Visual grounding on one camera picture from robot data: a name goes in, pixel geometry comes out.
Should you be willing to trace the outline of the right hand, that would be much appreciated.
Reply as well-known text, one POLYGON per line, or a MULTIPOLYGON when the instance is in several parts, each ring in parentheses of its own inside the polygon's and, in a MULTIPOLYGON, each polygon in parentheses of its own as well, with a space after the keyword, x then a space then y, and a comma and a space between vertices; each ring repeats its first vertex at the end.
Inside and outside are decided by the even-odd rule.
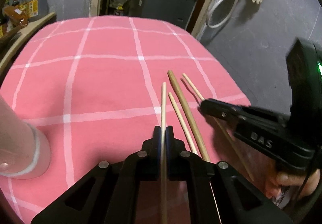
MULTIPOLYGON (((267 198, 278 197, 284 186, 301 186, 305 176, 289 175, 285 172, 276 172, 272 169, 266 174, 264 194, 267 198)), ((320 181, 320 170, 317 169, 308 178, 299 198, 311 195, 317 188, 320 181)))

